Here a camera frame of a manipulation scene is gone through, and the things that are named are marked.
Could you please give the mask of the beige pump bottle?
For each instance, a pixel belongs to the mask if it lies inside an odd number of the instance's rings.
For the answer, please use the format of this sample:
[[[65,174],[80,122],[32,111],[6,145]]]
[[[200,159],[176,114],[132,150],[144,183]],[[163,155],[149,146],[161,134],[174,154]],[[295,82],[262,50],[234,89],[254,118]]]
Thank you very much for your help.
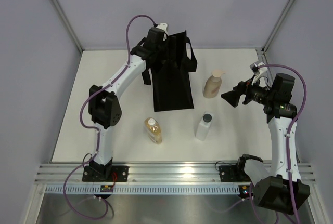
[[[211,76],[207,79],[203,90],[203,96],[205,98],[214,98],[217,96],[222,84],[221,76],[223,74],[225,74],[225,72],[221,70],[212,71]]]

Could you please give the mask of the black canvas bag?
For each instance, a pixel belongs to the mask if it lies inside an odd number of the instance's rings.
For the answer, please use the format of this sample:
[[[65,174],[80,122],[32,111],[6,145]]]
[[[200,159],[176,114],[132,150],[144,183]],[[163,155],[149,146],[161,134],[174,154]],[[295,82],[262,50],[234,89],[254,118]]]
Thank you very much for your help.
[[[172,34],[163,41],[149,65],[155,112],[193,109],[190,72],[196,72],[197,59],[187,32]]]

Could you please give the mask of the white bottle grey cap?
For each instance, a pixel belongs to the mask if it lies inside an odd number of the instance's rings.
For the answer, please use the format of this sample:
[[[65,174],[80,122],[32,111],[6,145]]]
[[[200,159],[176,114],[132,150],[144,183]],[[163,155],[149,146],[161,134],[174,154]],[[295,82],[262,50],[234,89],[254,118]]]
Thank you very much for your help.
[[[205,112],[200,119],[198,127],[195,132],[195,137],[198,140],[204,141],[209,133],[214,115],[210,112]]]

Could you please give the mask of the amber clear bottle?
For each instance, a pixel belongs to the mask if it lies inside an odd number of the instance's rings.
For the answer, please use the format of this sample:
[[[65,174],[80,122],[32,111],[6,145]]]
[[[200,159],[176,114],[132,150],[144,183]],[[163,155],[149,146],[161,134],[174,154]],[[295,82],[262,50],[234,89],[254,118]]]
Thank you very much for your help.
[[[145,130],[152,142],[155,144],[162,143],[162,129],[160,124],[152,117],[145,119]]]

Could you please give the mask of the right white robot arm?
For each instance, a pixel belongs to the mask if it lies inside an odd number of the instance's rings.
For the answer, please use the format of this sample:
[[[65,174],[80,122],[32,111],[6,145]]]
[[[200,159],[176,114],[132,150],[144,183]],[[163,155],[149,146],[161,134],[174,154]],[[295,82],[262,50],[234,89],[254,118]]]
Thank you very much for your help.
[[[241,81],[231,91],[221,94],[231,106],[252,101],[264,106],[272,141],[271,168],[267,170],[257,156],[243,154],[225,174],[253,184],[256,206],[292,215],[307,200],[310,187],[303,184],[297,165],[295,132],[297,108],[290,103],[295,78],[278,73],[271,87],[262,87],[254,77]]]

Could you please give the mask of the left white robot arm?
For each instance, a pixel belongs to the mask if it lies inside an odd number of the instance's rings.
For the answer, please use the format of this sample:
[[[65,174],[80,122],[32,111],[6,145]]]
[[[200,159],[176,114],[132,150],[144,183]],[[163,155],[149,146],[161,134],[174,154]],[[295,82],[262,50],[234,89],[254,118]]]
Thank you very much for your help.
[[[156,61],[167,46],[167,36],[167,23],[150,28],[148,35],[129,52],[127,62],[119,71],[101,86],[93,85],[89,89],[88,113],[97,130],[97,151],[84,167],[83,181],[115,181],[113,131],[122,116],[120,98],[128,86]]]

